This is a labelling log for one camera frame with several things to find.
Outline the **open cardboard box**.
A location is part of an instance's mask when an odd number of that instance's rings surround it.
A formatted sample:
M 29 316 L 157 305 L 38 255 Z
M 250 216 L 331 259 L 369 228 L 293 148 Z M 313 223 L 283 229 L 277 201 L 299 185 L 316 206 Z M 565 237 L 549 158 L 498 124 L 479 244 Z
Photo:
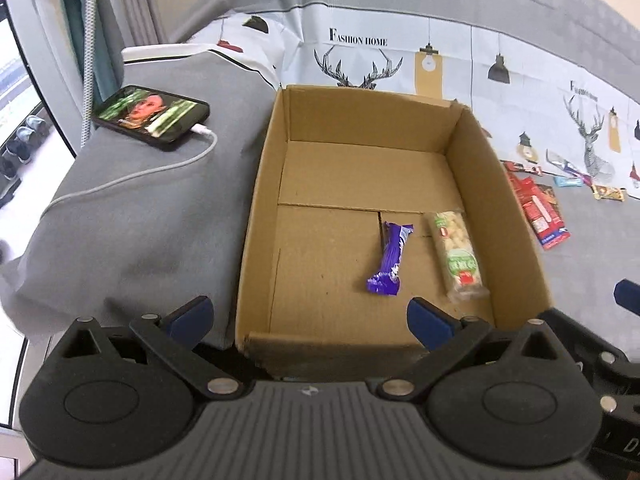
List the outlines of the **open cardboard box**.
M 465 214 L 488 298 L 446 296 L 425 215 L 447 210 Z M 396 296 L 366 287 L 384 222 L 414 227 Z M 500 330 L 552 305 L 532 230 L 473 113 L 382 91 L 280 91 L 248 220 L 236 348 L 277 378 L 393 375 L 423 356 L 407 325 L 414 297 Z

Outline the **light blue snack bar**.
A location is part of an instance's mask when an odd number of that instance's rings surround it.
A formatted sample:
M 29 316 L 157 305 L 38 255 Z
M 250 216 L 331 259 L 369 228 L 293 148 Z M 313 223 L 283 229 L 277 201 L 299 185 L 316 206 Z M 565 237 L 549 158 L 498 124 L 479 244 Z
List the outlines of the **light blue snack bar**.
M 558 188 L 581 188 L 584 185 L 582 178 L 554 176 L 554 185 Z

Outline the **black smartphone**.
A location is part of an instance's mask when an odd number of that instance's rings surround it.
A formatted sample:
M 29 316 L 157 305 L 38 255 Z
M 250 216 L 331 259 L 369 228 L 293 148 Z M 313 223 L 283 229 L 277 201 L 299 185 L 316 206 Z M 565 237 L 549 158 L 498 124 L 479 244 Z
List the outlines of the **black smartphone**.
M 97 106 L 92 120 L 96 126 L 171 151 L 209 113 L 210 107 L 204 101 L 130 84 Z

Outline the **shoes on floor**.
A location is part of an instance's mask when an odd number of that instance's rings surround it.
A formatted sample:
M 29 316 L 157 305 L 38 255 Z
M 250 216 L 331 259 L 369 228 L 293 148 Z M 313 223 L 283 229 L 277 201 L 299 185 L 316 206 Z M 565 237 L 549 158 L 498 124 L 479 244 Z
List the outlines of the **shoes on floor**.
M 1 177 L 6 181 L 17 179 L 18 170 L 27 165 L 35 152 L 47 139 L 50 124 L 42 117 L 29 115 L 1 147 Z

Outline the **deer print white cloth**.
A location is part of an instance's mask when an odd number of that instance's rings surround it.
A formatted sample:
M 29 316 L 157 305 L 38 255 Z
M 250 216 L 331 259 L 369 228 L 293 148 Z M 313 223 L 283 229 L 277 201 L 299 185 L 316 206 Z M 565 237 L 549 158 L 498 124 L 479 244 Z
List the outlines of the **deer print white cloth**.
M 280 84 L 370 88 L 468 106 L 500 158 L 639 193 L 639 105 L 582 66 L 491 30 L 312 4 L 212 18 L 189 37 L 267 55 Z

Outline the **red snack packet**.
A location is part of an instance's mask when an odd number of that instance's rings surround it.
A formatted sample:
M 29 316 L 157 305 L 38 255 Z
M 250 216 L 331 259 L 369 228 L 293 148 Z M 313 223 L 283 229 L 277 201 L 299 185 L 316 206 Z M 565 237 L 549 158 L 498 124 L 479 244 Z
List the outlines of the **red snack packet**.
M 564 220 L 549 202 L 548 195 L 542 192 L 532 178 L 519 180 L 515 193 L 529 225 L 544 250 L 558 246 L 570 238 Z

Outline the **magenta wrapped snack bar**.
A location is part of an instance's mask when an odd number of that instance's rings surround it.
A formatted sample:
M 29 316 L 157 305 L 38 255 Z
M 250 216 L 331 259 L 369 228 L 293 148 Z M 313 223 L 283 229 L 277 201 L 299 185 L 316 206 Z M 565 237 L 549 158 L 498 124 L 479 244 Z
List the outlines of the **magenta wrapped snack bar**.
M 531 164 L 530 162 L 509 162 L 508 160 L 504 160 L 502 163 L 504 168 L 510 172 L 526 172 L 526 174 L 536 174 L 536 176 L 542 175 L 541 166 Z

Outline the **clear peanut snack pack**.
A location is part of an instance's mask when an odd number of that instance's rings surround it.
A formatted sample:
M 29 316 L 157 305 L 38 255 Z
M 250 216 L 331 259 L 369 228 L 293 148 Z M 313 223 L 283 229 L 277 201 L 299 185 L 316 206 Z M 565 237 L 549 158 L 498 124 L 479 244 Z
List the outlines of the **clear peanut snack pack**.
M 489 297 L 472 237 L 460 210 L 429 212 L 425 219 L 442 270 L 446 296 L 451 302 Z

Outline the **yellow snack bar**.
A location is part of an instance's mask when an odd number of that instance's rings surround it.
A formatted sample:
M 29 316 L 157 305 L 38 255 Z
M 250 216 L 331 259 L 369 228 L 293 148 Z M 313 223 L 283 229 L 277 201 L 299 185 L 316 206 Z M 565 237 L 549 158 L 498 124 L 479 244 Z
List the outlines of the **yellow snack bar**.
M 596 200 L 615 200 L 623 203 L 625 201 L 625 193 L 621 188 L 606 185 L 591 185 L 592 194 Z

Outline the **purple chocolate bar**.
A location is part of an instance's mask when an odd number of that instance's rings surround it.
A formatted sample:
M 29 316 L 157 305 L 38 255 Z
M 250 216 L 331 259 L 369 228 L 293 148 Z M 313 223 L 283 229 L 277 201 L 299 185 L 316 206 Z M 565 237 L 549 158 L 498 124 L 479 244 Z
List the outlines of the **purple chocolate bar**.
M 396 296 L 400 289 L 400 265 L 412 224 L 383 223 L 383 255 L 378 272 L 367 279 L 367 291 L 382 296 Z

